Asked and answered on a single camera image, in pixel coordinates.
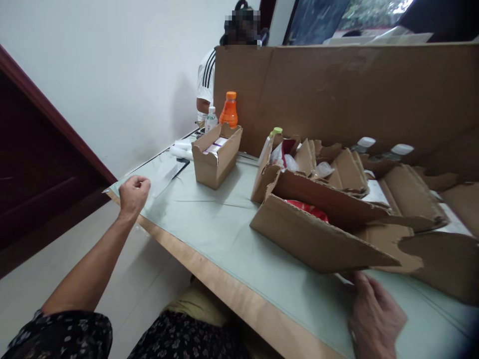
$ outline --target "clear plastic bottle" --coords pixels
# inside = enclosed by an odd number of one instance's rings
[[[392,160],[399,162],[403,156],[411,153],[414,150],[414,147],[404,144],[398,144],[394,146],[390,151],[385,152],[381,155],[376,155],[370,157],[369,160],[371,162],[378,162],[382,159]]]
[[[357,144],[350,147],[351,152],[356,151],[359,154],[368,152],[368,149],[376,143],[376,140],[371,137],[363,137]]]
[[[275,127],[270,133],[269,136],[266,137],[266,141],[264,142],[263,149],[261,150],[261,155],[259,155],[258,158],[258,163],[261,163],[261,160],[264,157],[264,154],[266,153],[266,148],[268,147],[269,141],[276,135],[277,133],[282,133],[283,129],[281,127]]]
[[[210,106],[208,108],[208,115],[205,119],[205,133],[208,133],[214,126],[218,124],[218,118],[215,115],[216,108],[214,106]]]

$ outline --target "small white bottle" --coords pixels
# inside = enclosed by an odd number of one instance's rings
[[[359,154],[368,152],[369,148],[376,143],[376,140],[371,137],[363,137],[357,144],[350,147],[351,152],[356,151]]]
[[[414,147],[409,146],[409,145],[404,145],[404,144],[398,144],[394,146],[390,151],[385,152],[381,155],[376,155],[373,157],[370,157],[369,160],[371,162],[378,162],[382,159],[388,159],[392,161],[397,161],[399,162],[402,158],[402,156],[405,156],[409,153],[411,153],[414,150]]]
[[[205,133],[208,133],[214,126],[218,124],[218,118],[215,115],[216,108],[214,106],[210,106],[208,109],[208,115],[205,119]]]

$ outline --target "tiled floor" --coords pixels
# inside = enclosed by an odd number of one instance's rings
[[[0,356],[63,277],[118,215],[111,202],[0,280]],[[113,326],[110,358],[126,358],[160,311],[190,282],[190,273],[135,225],[97,311]]]

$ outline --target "hand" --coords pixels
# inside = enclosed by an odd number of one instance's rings
[[[365,273],[353,274],[357,289],[349,327],[360,359],[396,357],[395,343],[408,317],[391,295]]]
[[[150,180],[144,176],[128,178],[119,189],[120,214],[118,217],[128,221],[136,220],[145,205],[150,186]]]

